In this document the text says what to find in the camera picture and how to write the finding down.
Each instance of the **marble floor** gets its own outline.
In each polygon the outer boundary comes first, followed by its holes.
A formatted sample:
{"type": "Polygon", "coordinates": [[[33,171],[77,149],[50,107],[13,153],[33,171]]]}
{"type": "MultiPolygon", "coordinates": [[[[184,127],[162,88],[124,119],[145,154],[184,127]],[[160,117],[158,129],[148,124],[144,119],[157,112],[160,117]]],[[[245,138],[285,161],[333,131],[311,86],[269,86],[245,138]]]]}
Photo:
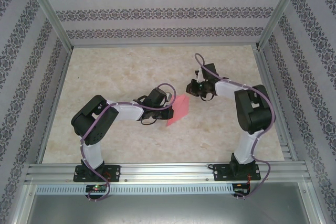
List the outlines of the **marble floor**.
{"type": "MultiPolygon", "coordinates": [[[[56,111],[43,163],[79,163],[79,137],[72,117],[96,94],[107,100],[131,101],[162,82],[185,94],[201,53],[214,63],[222,77],[261,84],[251,46],[135,47],[75,49],[56,111]]],[[[166,126],[136,121],[115,122],[101,141],[107,163],[218,162],[229,161],[238,146],[239,127],[235,102],[215,97],[210,102],[190,96],[189,114],[166,126]]],[[[273,127],[258,145],[258,158],[284,160],[273,127]]]]}

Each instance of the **decorative wall panel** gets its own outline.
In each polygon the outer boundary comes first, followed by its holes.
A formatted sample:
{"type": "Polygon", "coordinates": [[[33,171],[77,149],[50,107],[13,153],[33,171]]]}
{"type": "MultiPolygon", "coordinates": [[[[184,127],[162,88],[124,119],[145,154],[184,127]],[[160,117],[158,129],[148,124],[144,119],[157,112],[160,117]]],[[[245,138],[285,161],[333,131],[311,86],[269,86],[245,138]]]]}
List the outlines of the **decorative wall panel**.
{"type": "Polygon", "coordinates": [[[0,31],[0,223],[7,223],[68,55],[37,0],[0,0],[0,31]]]}
{"type": "Polygon", "coordinates": [[[257,42],[279,0],[50,0],[81,45],[257,42]]]}
{"type": "Polygon", "coordinates": [[[327,223],[336,223],[335,0],[290,0],[264,48],[288,128],[327,223]]]}

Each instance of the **purple cable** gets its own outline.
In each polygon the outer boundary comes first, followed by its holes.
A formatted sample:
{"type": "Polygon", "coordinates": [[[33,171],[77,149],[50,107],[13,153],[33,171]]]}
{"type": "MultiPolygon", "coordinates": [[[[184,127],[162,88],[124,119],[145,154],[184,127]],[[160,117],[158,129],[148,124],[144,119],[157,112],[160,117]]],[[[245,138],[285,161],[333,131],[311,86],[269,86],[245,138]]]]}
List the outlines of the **purple cable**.
{"type": "Polygon", "coordinates": [[[220,76],[216,75],[215,73],[211,72],[210,70],[208,70],[208,69],[204,66],[204,64],[205,64],[205,60],[204,60],[203,56],[200,55],[199,53],[195,53],[195,59],[196,59],[197,63],[198,63],[198,64],[199,64],[205,71],[207,71],[208,73],[212,74],[214,77],[218,78],[219,80],[222,80],[222,81],[227,82],[227,83],[231,83],[231,84],[233,84],[233,85],[235,85],[235,86],[238,86],[238,87],[240,87],[240,88],[246,88],[246,89],[252,90],[253,92],[256,92],[258,95],[260,95],[260,96],[267,102],[267,104],[268,104],[268,106],[269,106],[269,108],[270,108],[270,110],[271,110],[271,115],[272,115],[271,123],[269,124],[269,126],[268,126],[264,131],[260,132],[260,133],[257,135],[255,141],[253,142],[252,149],[251,149],[251,156],[252,156],[252,158],[253,158],[255,161],[257,161],[257,162],[264,163],[264,164],[266,164],[266,165],[268,166],[267,173],[266,173],[265,177],[262,179],[262,181],[260,182],[260,184],[259,184],[259,185],[258,185],[258,186],[257,186],[251,193],[250,193],[250,194],[244,196],[244,195],[242,195],[242,194],[240,194],[240,193],[236,193],[236,194],[238,194],[238,195],[241,195],[239,198],[244,198],[244,199],[245,199],[245,198],[248,198],[248,197],[250,197],[251,195],[253,195],[257,190],[259,190],[259,188],[261,187],[261,185],[263,185],[263,183],[264,183],[265,180],[267,179],[269,173],[271,172],[271,165],[269,164],[269,162],[264,161],[264,160],[257,159],[257,158],[254,156],[254,150],[255,150],[256,145],[257,145],[257,143],[258,143],[258,141],[259,141],[259,138],[260,138],[262,135],[264,135],[266,132],[268,132],[268,131],[272,128],[272,126],[273,126],[273,124],[274,124],[274,121],[275,121],[275,113],[274,113],[273,106],[272,106],[270,100],[267,98],[267,96],[265,96],[265,95],[264,95],[263,93],[261,93],[259,90],[254,89],[254,88],[252,88],[252,87],[250,87],[250,86],[247,86],[247,85],[245,85],[245,84],[240,84],[240,83],[238,83],[238,82],[234,82],[234,81],[231,81],[231,80],[223,79],[222,77],[220,77],[220,76]],[[202,59],[203,64],[199,61],[199,59],[197,58],[197,56],[200,56],[200,58],[202,59]]]}
{"type": "Polygon", "coordinates": [[[115,102],[115,103],[112,103],[112,104],[109,104],[108,106],[106,106],[102,112],[99,114],[99,116],[96,118],[96,120],[93,122],[93,124],[91,125],[91,127],[89,127],[89,129],[87,130],[87,132],[84,134],[84,136],[81,138],[80,140],[80,152],[82,154],[82,157],[83,157],[83,162],[84,164],[94,173],[96,174],[98,177],[100,177],[102,180],[104,180],[107,184],[107,187],[108,187],[108,191],[105,195],[101,196],[99,199],[91,199],[90,198],[90,194],[92,191],[89,192],[88,194],[88,198],[89,198],[89,201],[100,201],[100,200],[103,200],[105,199],[106,197],[109,196],[110,194],[110,191],[111,191],[111,186],[110,186],[110,183],[108,182],[108,180],[100,175],[98,172],[95,171],[95,169],[92,168],[92,166],[87,162],[86,160],[86,157],[85,157],[85,154],[84,154],[84,150],[83,150],[83,145],[84,145],[84,140],[88,137],[88,135],[90,134],[90,132],[92,131],[92,129],[95,127],[95,125],[98,123],[98,121],[101,119],[101,117],[104,115],[104,113],[111,107],[113,106],[116,106],[116,105],[130,105],[130,106],[136,106],[136,107],[140,107],[140,108],[144,108],[144,109],[149,109],[149,110],[165,110],[167,108],[169,108],[171,105],[173,105],[173,103],[175,102],[175,99],[176,99],[176,90],[175,88],[170,85],[169,83],[162,83],[160,85],[158,85],[158,88],[161,87],[161,86],[169,86],[173,89],[174,91],[174,98],[173,98],[173,101],[168,105],[168,106],[165,106],[165,107],[162,107],[162,108],[151,108],[151,107],[147,107],[147,106],[143,106],[143,105],[140,105],[140,104],[137,104],[137,103],[132,103],[132,102],[115,102]]]}

